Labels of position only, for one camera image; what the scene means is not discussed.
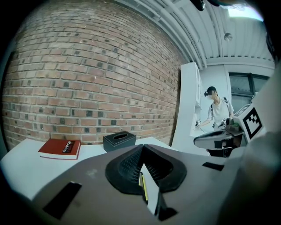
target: person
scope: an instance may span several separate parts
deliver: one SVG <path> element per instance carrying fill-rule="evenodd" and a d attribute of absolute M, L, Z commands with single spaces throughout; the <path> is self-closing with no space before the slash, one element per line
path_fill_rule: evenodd
<path fill-rule="evenodd" d="M 221 98 L 218 96 L 218 92 L 213 86 L 210 86 L 204 95 L 208 96 L 208 99 L 213 100 L 213 103 L 209 107 L 207 120 L 199 125 L 199 127 L 209 124 L 214 118 L 215 123 L 213 128 L 219 130 L 218 126 L 222 123 L 223 119 L 233 117 L 233 107 L 226 97 Z"/>

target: tissue box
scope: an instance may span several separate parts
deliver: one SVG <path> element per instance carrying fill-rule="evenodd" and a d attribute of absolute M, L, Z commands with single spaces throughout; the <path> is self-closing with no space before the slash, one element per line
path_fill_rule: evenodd
<path fill-rule="evenodd" d="M 136 144 L 136 135 L 127 131 L 104 136 L 104 150 L 112 152 Z"/>

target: white countertop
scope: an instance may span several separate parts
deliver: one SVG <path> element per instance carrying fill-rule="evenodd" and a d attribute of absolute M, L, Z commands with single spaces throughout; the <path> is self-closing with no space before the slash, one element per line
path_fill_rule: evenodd
<path fill-rule="evenodd" d="M 25 139 L 15 146 L 0 161 L 1 170 L 10 187 L 32 200 L 36 194 L 50 181 L 68 170 L 76 163 L 106 153 L 103 145 L 82 145 L 78 160 L 53 160 L 39 156 L 38 150 L 44 142 Z M 175 150 L 155 138 L 143 138 L 136 140 L 136 145 L 151 144 Z M 159 188 L 153 181 L 147 168 L 143 166 L 148 192 L 148 208 L 154 213 L 158 200 Z"/>

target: cable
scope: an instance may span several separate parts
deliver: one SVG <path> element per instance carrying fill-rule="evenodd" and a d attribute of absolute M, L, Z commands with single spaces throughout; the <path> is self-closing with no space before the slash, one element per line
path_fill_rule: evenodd
<path fill-rule="evenodd" d="M 199 127 L 199 129 L 200 129 L 200 130 L 202 130 L 202 129 L 201 129 L 201 127 Z M 202 130 L 202 131 L 203 131 L 203 130 Z M 205 132 L 205 131 L 203 131 L 203 132 L 204 132 L 204 134 L 206 134 L 206 132 Z"/>

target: white cabinet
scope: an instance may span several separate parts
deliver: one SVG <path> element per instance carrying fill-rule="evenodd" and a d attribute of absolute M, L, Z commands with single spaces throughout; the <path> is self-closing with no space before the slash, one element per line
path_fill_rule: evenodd
<path fill-rule="evenodd" d="M 183 151 L 193 140 L 195 124 L 200 119 L 201 77 L 195 62 L 181 66 L 180 107 L 172 147 Z"/>
<path fill-rule="evenodd" d="M 201 77 L 199 74 L 199 69 L 197 65 L 195 64 L 195 74 L 196 74 L 196 100 L 195 104 L 196 107 L 200 107 L 200 99 L 201 99 Z"/>

